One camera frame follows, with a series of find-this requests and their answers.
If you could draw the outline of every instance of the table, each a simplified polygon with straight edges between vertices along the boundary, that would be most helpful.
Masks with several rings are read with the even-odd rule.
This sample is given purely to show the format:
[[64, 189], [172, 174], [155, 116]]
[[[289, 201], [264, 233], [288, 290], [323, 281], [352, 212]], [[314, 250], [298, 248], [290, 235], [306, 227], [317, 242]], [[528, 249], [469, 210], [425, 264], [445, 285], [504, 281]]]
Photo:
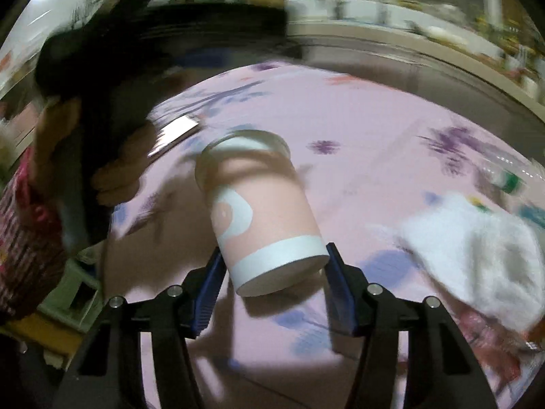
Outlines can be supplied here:
[[[233, 130], [282, 136], [324, 240], [334, 241], [345, 262], [361, 267], [369, 281], [415, 301], [437, 291], [397, 246], [396, 226], [448, 191], [492, 207], [473, 186], [476, 140], [524, 159], [489, 132], [414, 95], [281, 62], [204, 81], [157, 106], [153, 116], [190, 111], [205, 129], [155, 162], [138, 196], [114, 213], [104, 265], [107, 297], [152, 298], [205, 264], [216, 240], [194, 180], [194, 159]], [[242, 299], [225, 280], [210, 326], [189, 342], [207, 407], [344, 407], [362, 341], [328, 322], [323, 283], [317, 274], [285, 291]], [[401, 337], [400, 404], [406, 354], [407, 338]], [[142, 361], [146, 397], [159, 407], [148, 337]], [[483, 366], [501, 408], [518, 399], [542, 362], [537, 357], [523, 365], [509, 385]]]

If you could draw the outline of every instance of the silver bolt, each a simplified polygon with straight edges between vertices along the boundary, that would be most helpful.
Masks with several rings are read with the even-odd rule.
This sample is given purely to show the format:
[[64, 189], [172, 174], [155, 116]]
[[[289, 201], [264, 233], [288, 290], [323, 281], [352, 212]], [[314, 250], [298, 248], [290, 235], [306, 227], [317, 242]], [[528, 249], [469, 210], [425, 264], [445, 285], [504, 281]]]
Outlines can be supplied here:
[[371, 283], [369, 286], [367, 286], [367, 292], [369, 292], [371, 295], [380, 295], [382, 294], [383, 290], [384, 289], [382, 289], [382, 286], [377, 285], [376, 283]]
[[426, 298], [426, 304], [432, 309], [435, 309], [437, 307], [440, 307], [441, 301], [439, 301], [439, 298], [437, 297], [428, 297]]
[[178, 295], [181, 295], [183, 292], [183, 289], [181, 286], [178, 286], [178, 285], [174, 285], [174, 286], [171, 286], [167, 289], [167, 294], [170, 296], [170, 297], [177, 297]]
[[123, 297], [111, 297], [108, 304], [114, 309], [121, 307], [123, 305]]

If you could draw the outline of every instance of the person's arm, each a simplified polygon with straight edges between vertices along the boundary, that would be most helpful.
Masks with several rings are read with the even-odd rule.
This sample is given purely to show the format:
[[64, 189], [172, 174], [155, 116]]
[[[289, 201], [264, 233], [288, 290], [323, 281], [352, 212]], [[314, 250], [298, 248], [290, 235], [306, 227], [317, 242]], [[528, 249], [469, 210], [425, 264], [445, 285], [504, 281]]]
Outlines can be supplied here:
[[[34, 142], [0, 199], [0, 325], [31, 314], [61, 280], [68, 255], [53, 201], [55, 147], [77, 125], [80, 103], [50, 103], [40, 115]], [[92, 177], [101, 205], [116, 206], [138, 191], [156, 141], [153, 125], [137, 130], [119, 158]]]

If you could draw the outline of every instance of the white cloth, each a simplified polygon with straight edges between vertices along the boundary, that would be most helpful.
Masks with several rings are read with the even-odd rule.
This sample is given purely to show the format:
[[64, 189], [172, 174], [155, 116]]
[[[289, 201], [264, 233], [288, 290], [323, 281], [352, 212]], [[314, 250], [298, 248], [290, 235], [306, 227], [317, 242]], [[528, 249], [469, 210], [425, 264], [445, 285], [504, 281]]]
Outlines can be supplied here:
[[485, 213], [450, 193], [402, 223], [401, 238], [454, 297], [507, 329], [525, 332], [543, 316], [541, 249], [521, 218]]

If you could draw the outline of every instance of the pink paper cup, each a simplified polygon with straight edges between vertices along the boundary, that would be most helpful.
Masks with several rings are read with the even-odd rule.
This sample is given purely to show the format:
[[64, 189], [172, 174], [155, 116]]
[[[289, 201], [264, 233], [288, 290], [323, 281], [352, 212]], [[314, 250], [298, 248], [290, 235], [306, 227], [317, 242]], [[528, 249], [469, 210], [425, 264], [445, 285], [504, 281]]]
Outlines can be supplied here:
[[279, 291], [328, 262], [290, 149], [278, 135], [236, 131], [211, 143], [197, 159], [195, 179], [238, 295]]

